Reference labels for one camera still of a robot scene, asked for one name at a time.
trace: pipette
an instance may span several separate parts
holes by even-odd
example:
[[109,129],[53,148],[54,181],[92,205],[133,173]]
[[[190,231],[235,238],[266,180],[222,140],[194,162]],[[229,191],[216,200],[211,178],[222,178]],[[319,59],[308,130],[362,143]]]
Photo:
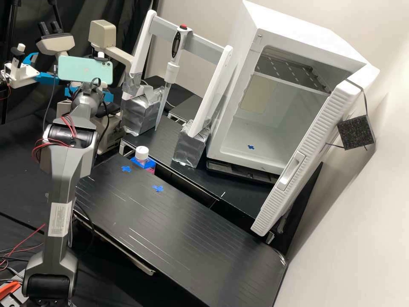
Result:
[[186,41],[185,39],[188,33],[191,31],[192,29],[188,28],[185,24],[182,24],[177,28],[177,32],[175,34],[175,37],[173,38],[172,59],[170,60],[170,62],[167,63],[165,74],[165,90],[163,91],[158,116],[156,117],[155,131],[159,126],[163,109],[165,108],[165,104],[167,101],[167,96],[169,94],[170,86],[176,82],[176,76],[178,75],[180,68],[179,66],[180,54],[182,53],[182,50],[184,48],[184,44]]

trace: mini refrigerator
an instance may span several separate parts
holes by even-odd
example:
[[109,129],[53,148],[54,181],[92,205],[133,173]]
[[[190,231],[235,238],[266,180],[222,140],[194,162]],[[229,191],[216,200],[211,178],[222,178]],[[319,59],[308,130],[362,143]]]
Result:
[[228,44],[233,53],[207,115],[207,157],[280,175],[251,227],[263,236],[360,101],[359,87],[367,90],[379,70],[331,30],[248,1]]

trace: orange tool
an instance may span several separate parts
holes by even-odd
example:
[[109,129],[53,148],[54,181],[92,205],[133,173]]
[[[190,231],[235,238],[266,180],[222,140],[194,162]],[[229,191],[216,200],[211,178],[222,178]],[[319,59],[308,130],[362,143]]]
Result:
[[20,283],[18,281],[12,281],[11,283],[0,288],[0,301],[18,288],[20,288]]

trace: white bottle cap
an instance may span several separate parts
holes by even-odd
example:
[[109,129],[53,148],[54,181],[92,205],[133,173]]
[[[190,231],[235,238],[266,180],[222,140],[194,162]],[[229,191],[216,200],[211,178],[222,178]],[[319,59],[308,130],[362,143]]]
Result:
[[135,149],[135,158],[137,160],[146,160],[149,155],[149,148],[146,146],[138,146]]
[[25,49],[26,49],[26,46],[23,43],[19,43],[17,45],[17,50],[18,51],[24,52]]

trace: black foam square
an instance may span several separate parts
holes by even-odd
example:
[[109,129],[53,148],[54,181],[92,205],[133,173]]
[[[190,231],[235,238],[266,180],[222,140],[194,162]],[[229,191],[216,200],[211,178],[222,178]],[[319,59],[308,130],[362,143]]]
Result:
[[340,122],[337,127],[345,150],[375,143],[367,115]]

